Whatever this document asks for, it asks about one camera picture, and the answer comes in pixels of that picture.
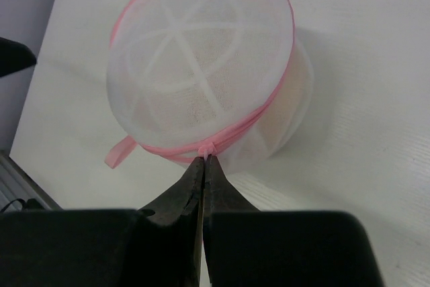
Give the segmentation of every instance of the mesh laundry bag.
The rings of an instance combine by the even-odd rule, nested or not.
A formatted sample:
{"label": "mesh laundry bag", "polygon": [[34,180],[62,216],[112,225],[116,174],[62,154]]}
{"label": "mesh laundry bag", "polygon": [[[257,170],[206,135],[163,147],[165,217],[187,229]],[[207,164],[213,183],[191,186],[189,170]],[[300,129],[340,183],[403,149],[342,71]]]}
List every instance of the mesh laundry bag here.
{"label": "mesh laundry bag", "polygon": [[137,145],[177,163],[217,155],[227,173],[277,151],[313,76],[289,0],[131,0],[111,37],[109,103]]}

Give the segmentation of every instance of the gray wall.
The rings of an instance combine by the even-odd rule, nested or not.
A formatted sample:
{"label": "gray wall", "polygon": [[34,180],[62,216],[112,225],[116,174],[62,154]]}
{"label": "gray wall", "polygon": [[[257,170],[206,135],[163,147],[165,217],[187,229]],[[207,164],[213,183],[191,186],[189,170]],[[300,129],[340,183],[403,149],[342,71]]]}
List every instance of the gray wall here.
{"label": "gray wall", "polygon": [[[27,45],[37,56],[53,3],[54,0],[0,0],[0,36]],[[12,146],[33,70],[0,78],[0,149],[9,150]]]}

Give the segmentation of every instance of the pink trim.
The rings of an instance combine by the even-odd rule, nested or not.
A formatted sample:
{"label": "pink trim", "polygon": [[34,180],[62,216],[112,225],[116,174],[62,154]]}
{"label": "pink trim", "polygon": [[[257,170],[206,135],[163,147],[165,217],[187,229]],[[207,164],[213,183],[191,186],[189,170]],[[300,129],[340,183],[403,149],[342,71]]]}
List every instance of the pink trim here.
{"label": "pink trim", "polygon": [[[114,30],[112,31],[111,35],[111,45],[113,42],[113,39],[116,35],[116,32],[118,31],[120,22],[122,18],[125,15],[126,10],[135,2],[136,0],[131,0],[129,4],[126,6],[126,8],[121,13],[120,17],[118,18],[118,21],[115,23]],[[290,6],[291,15],[292,15],[292,23],[293,23],[293,45],[292,50],[288,59],[287,67],[285,69],[285,72],[283,73],[281,79],[279,80],[279,83],[277,84],[276,88],[273,90],[267,101],[259,108],[251,112],[248,116],[243,118],[242,120],[239,120],[235,124],[228,126],[221,130],[220,132],[217,132],[216,134],[192,143],[190,145],[185,145],[178,148],[172,148],[172,149],[166,149],[166,148],[159,148],[159,147],[152,147],[148,145],[140,144],[140,146],[145,149],[146,151],[156,154],[159,156],[162,156],[166,159],[169,159],[171,161],[176,161],[180,163],[190,163],[193,161],[193,157],[182,157],[182,154],[189,153],[192,151],[197,151],[198,155],[201,157],[207,158],[208,155],[216,155],[220,154],[223,151],[225,151],[229,146],[231,146],[233,143],[235,143],[238,139],[240,139],[242,136],[244,136],[247,131],[260,119],[260,117],[263,115],[265,110],[268,106],[273,102],[275,99],[275,96],[281,89],[281,86],[284,82],[286,73],[288,71],[288,68],[290,66],[292,53],[295,49],[295,39],[296,39],[296,25],[294,23],[294,12],[291,5],[290,0],[287,0],[288,5]],[[125,139],[123,139],[119,144],[117,144],[107,155],[105,162],[112,168],[116,167],[121,163],[136,147],[137,143],[134,142],[134,146],[131,143],[131,140],[134,142],[131,136],[127,136]]]}

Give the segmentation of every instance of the white mesh bag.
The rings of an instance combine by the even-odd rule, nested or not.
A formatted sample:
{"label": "white mesh bag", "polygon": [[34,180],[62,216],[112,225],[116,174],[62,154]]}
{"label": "white mesh bag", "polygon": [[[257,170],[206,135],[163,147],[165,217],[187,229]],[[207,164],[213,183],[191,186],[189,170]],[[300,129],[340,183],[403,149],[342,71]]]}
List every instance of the white mesh bag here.
{"label": "white mesh bag", "polygon": [[177,163],[217,155],[226,173],[276,152],[298,127],[313,74],[289,0],[131,0],[111,38],[109,103],[135,146]]}

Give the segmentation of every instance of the white table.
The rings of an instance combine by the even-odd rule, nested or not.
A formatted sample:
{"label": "white table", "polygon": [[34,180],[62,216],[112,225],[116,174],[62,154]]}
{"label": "white table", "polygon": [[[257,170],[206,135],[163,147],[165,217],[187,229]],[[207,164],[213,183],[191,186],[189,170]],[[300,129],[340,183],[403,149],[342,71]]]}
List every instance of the white table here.
{"label": "white table", "polygon": [[[128,0],[56,0],[11,157],[64,208],[138,208],[182,168],[136,149],[105,93]],[[314,97],[287,146],[231,182],[263,209],[340,209],[364,223],[388,286],[430,286],[430,0],[292,0]],[[207,286],[204,276],[202,286]]]}

